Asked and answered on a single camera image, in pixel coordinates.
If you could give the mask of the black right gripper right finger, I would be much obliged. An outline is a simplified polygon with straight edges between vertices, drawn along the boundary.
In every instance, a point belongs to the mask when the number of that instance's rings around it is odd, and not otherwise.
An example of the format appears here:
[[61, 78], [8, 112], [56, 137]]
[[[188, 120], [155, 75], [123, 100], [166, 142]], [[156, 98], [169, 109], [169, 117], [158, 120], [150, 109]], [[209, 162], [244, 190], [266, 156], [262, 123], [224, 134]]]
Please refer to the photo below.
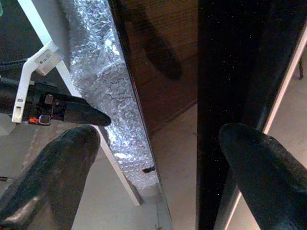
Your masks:
[[224, 124], [219, 144], [239, 190], [262, 230], [307, 228], [307, 170], [275, 138]]

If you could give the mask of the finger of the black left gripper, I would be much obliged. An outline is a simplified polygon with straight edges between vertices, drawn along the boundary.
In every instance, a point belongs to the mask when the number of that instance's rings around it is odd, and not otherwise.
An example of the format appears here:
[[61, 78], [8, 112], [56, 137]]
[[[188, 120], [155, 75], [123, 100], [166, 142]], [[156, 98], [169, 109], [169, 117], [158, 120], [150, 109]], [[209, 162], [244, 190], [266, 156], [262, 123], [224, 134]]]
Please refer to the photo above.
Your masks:
[[65, 102], [64, 122], [108, 126], [110, 125], [110, 117], [81, 99], [80, 101]]

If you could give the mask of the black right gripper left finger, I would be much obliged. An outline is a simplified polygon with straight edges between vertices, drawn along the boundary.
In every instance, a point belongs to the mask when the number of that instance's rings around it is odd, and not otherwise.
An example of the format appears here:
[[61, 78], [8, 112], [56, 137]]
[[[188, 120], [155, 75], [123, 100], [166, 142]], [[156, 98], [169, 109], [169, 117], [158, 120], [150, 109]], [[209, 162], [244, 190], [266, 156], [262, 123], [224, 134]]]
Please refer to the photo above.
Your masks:
[[99, 146], [89, 125], [49, 142], [0, 197], [0, 228], [70, 230]]

